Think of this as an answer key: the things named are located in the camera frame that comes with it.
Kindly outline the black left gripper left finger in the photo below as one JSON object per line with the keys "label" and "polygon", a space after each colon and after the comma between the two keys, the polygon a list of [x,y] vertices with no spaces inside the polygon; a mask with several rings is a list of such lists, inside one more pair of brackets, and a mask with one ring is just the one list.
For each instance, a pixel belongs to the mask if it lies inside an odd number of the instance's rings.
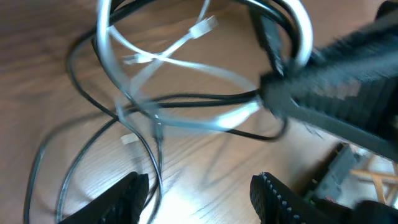
{"label": "black left gripper left finger", "polygon": [[131,172],[60,224],[137,224],[149,193],[149,176]]}

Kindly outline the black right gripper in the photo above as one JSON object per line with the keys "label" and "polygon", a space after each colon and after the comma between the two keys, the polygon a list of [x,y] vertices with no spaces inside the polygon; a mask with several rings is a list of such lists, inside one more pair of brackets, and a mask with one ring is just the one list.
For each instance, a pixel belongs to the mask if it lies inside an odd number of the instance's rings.
{"label": "black right gripper", "polygon": [[384,1],[374,21],[334,41],[324,55],[345,68],[345,80],[310,86],[311,74],[260,78],[262,105],[273,115],[315,125],[397,161],[397,1]]}

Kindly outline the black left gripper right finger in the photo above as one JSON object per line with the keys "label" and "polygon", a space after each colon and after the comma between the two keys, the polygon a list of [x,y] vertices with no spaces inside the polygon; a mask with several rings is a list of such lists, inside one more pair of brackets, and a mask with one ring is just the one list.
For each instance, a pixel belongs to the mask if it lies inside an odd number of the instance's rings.
{"label": "black left gripper right finger", "polygon": [[314,208],[268,172],[252,176],[249,196],[261,223],[333,224],[337,222]]}

